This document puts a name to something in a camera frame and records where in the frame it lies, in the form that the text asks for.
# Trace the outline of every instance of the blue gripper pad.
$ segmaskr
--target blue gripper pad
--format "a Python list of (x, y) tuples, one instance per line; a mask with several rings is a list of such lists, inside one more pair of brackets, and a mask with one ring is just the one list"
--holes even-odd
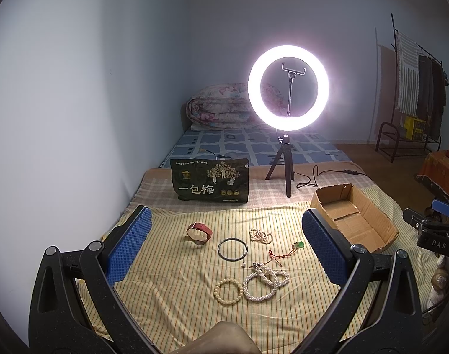
[[(301, 219), (303, 233), (329, 280), (335, 285), (344, 285), (350, 275), (348, 267), (350, 257), (349, 255), (344, 256), (338, 247), (338, 243), (342, 243), (349, 253), (350, 244), (342, 236), (341, 232), (331, 229), (327, 222), (316, 212), (316, 209), (310, 209), (303, 213)], [(344, 238), (347, 244), (340, 239), (340, 236), (336, 235), (337, 233), (341, 234), (341, 237)]]
[(144, 208), (109, 255), (106, 279), (113, 286), (122, 281), (152, 228), (152, 213)]
[(449, 217), (449, 204), (442, 202), (438, 199), (434, 199), (433, 203), (431, 204), (431, 207), (433, 210), (444, 214), (446, 217)]

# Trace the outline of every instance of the yellow box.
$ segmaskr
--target yellow box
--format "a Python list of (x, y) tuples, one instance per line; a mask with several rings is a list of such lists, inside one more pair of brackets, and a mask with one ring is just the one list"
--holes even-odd
[(406, 129), (405, 137), (409, 140), (422, 140), (425, 126), (426, 121), (407, 115), (405, 117), (404, 125), (404, 128)]

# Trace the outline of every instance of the ring light stand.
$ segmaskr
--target ring light stand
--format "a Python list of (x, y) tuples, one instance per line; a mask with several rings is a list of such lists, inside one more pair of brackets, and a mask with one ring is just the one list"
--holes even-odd
[[(284, 67), (285, 63), (282, 63), (282, 70), (288, 72), (289, 79), (289, 91), (288, 91), (288, 108), (287, 108), (287, 117), (290, 117), (290, 106), (291, 106), (291, 89), (293, 86), (293, 80), (297, 75), (304, 76), (306, 72), (306, 68), (303, 68), (303, 72), (289, 69)], [(278, 137), (280, 142), (280, 149), (275, 155), (273, 159), (273, 163), (270, 166), (269, 172), (267, 173), (266, 180), (270, 180), (270, 176), (272, 175), (273, 170), (278, 165), (280, 161), (280, 157), (283, 154), (283, 163), (285, 165), (285, 188), (287, 191), (287, 197), (291, 197), (291, 181), (295, 180), (295, 174), (293, 172), (293, 157), (291, 155), (291, 144), (290, 144), (290, 136), (285, 133), (283, 138)]]
[[(292, 115), (290, 115), (291, 91), (293, 87), (293, 80), (297, 75), (303, 76), (306, 72), (305, 68), (303, 68), (302, 71), (298, 71), (285, 68), (284, 63), (282, 63), (282, 70), (287, 72), (288, 78), (290, 80), (288, 108), (286, 116), (279, 116), (272, 113), (265, 106), (265, 103), (262, 100), (261, 96), (261, 81), (265, 71), (271, 63), (285, 57), (297, 58), (306, 63), (308, 67), (310, 67), (315, 73), (316, 81), (318, 84), (318, 93), (316, 95), (315, 103), (310, 108), (310, 110), (308, 110), (308, 112), (298, 117), (293, 117)], [(323, 112), (329, 96), (328, 75), (324, 70), (323, 64), (314, 56), (314, 54), (310, 53), (306, 49), (293, 45), (282, 45), (269, 49), (257, 59), (251, 69), (251, 73), (249, 74), (249, 83), (247, 84), (247, 90), (249, 92), (249, 100), (251, 102), (252, 108), (255, 110), (256, 114), (261, 118), (261, 120), (272, 128), (280, 129), (285, 132), (283, 134), (283, 138), (279, 137), (280, 149), (275, 155), (275, 159), (273, 160), (273, 163), (269, 169), (269, 173), (267, 174), (267, 177), (265, 179), (270, 179), (275, 166), (278, 164), (278, 161), (283, 154), (283, 162), (285, 164), (286, 191), (287, 197), (290, 198), (291, 181), (295, 179), (295, 175), (293, 172), (293, 158), (291, 155), (290, 136), (288, 135), (288, 132), (291, 132), (292, 130), (302, 129), (310, 125)]]

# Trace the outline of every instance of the metal screw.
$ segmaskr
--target metal screw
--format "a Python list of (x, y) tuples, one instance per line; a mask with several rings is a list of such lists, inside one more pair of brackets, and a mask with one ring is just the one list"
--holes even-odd
[(400, 258), (408, 258), (408, 253), (405, 251), (405, 250), (402, 250), (402, 249), (400, 249), (400, 250), (397, 250), (397, 255), (400, 257)]
[(360, 243), (356, 243), (355, 245), (352, 245), (352, 249), (359, 254), (363, 254), (367, 251), (365, 247), (363, 247)]
[(98, 241), (94, 241), (92, 242), (88, 248), (92, 251), (92, 252), (96, 252), (97, 250), (100, 250), (102, 247), (102, 243), (98, 242)]
[(57, 251), (57, 249), (55, 248), (55, 246), (49, 246), (46, 249), (46, 255), (54, 255), (54, 253)]

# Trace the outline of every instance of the black rubber ring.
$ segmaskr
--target black rubber ring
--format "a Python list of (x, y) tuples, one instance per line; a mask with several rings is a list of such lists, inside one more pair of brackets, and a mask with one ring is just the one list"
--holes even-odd
[[(242, 256), (242, 257), (239, 257), (239, 258), (236, 258), (236, 259), (231, 259), (231, 258), (227, 258), (227, 257), (225, 257), (224, 255), (222, 255), (221, 254), (221, 252), (220, 252), (220, 247), (221, 247), (221, 245), (223, 244), (223, 243), (225, 243), (225, 242), (227, 242), (227, 241), (238, 241), (238, 242), (241, 242), (243, 245), (244, 245), (244, 247), (246, 248), (246, 252), (244, 253), (244, 255)], [(220, 242), (220, 244), (218, 245), (218, 255), (221, 257), (221, 258), (223, 258), (225, 261), (228, 261), (228, 262), (236, 262), (236, 261), (240, 261), (241, 259), (243, 259), (246, 255), (247, 255), (247, 245), (246, 245), (246, 243), (243, 241), (243, 240), (240, 240), (239, 238), (226, 238), (226, 239), (224, 239), (224, 240), (222, 240), (221, 242)]]

